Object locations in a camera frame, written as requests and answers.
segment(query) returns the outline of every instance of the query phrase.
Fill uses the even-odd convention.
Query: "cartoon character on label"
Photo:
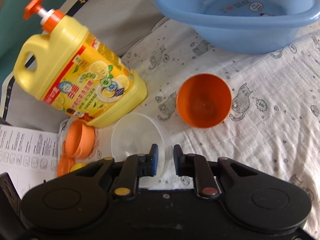
[[[84,121],[91,121],[93,120],[94,118],[92,116],[90,116],[87,112],[81,112],[81,111],[76,111],[76,110],[73,110],[71,108],[68,108],[66,110],[66,112],[72,116],[74,116],[75,118],[79,119],[79,120],[84,120]]]
[[[71,91],[71,88],[72,88],[72,83],[70,83],[69,81],[63,81],[59,84],[59,90],[62,92],[62,93],[69,93]]]

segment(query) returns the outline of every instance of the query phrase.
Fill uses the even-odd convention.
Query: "instruction sheet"
[[[0,125],[0,174],[7,172],[20,196],[56,177],[58,134]]]

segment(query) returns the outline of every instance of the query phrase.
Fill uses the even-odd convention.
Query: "red stripe on label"
[[[81,55],[85,50],[84,46],[81,46],[81,48],[78,50],[78,52],[73,56],[73,58],[69,61],[67,66],[64,68],[64,70],[61,72],[61,74],[58,76],[58,78],[55,80],[53,85],[50,87],[48,93],[45,95],[43,101],[49,105],[52,104],[52,102],[57,98],[57,96],[60,94],[59,84],[61,79],[64,77],[64,75],[68,72],[68,70],[73,65],[73,60],[77,55]]]

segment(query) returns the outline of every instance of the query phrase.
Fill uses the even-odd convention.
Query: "yellow ball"
[[[86,166],[85,163],[76,163],[75,165],[72,166],[70,172],[76,171],[81,169],[82,167]]]

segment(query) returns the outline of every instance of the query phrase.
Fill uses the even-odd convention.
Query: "navy blue trim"
[[[74,16],[76,14],[77,11],[79,11],[82,6],[85,5],[85,3],[89,0],[84,0],[85,2],[80,2],[80,0],[78,0],[71,8],[70,10],[66,13],[69,16]],[[34,62],[35,57],[32,56],[28,62],[25,64],[26,68],[28,68],[32,62]],[[7,114],[8,114],[8,107],[9,107],[9,101],[11,98],[11,92],[12,92],[12,87],[13,87],[13,83],[14,83],[15,79],[14,77],[12,77],[9,81],[8,87],[7,87],[7,95],[5,98],[5,103],[4,103],[4,112],[3,112],[3,120],[5,120],[7,118]]]

